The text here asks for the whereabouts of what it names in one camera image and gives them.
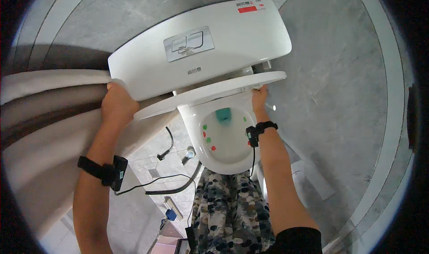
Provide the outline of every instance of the hand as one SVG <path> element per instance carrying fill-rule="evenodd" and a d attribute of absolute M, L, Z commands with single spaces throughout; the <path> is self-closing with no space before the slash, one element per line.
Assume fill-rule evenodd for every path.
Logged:
<path fill-rule="evenodd" d="M 107 94 L 101 103 L 103 123 L 123 129 L 139 110 L 139 103 L 131 98 L 123 86 L 114 82 L 107 84 Z"/>
<path fill-rule="evenodd" d="M 259 90 L 252 90 L 252 106 L 255 114 L 265 112 L 265 100 L 268 96 L 267 85 L 263 85 Z"/>

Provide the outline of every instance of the black wristband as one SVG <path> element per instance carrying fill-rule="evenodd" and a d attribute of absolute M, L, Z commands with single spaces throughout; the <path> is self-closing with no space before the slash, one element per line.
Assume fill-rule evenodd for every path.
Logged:
<path fill-rule="evenodd" d="M 277 124 L 267 121 L 267 122 L 259 122 L 256 124 L 256 127 L 250 126 L 246 128 L 246 133 L 249 138 L 250 146 L 258 147 L 259 135 L 265 132 L 266 128 L 275 128 L 278 129 Z"/>
<path fill-rule="evenodd" d="M 103 186 L 112 186 L 115 181 L 115 167 L 110 164 L 100 166 L 85 156 L 79 157 L 78 167 L 88 174 L 99 178 Z"/>

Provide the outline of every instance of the person's left hand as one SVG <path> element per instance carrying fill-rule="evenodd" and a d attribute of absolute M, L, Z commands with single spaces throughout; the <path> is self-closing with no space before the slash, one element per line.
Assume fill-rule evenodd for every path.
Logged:
<path fill-rule="evenodd" d="M 114 82 L 107 84 L 107 94 L 101 103 L 103 123 L 122 129 L 139 110 L 139 103 L 131 98 L 123 86 Z"/>

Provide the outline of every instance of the toilet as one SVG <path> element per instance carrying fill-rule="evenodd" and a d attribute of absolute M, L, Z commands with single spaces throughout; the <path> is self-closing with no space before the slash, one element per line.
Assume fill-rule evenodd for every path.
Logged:
<path fill-rule="evenodd" d="M 257 124 L 252 89 L 284 80 L 270 60 L 291 51 L 271 0 L 235 0 L 177 15 L 141 33 L 109 57 L 111 77 L 137 101 L 173 92 L 135 120 L 179 110 L 197 158 L 221 174 L 249 170 L 260 160 L 245 129 Z M 220 82 L 215 79 L 228 76 Z M 176 90 L 205 82 L 177 94 Z"/>

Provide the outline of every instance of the black sleeve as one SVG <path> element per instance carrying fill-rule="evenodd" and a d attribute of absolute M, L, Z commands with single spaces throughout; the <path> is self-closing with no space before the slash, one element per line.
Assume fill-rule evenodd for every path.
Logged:
<path fill-rule="evenodd" d="M 274 253 L 322 253 L 322 235 L 319 230 L 295 227 L 280 232 L 265 254 Z"/>

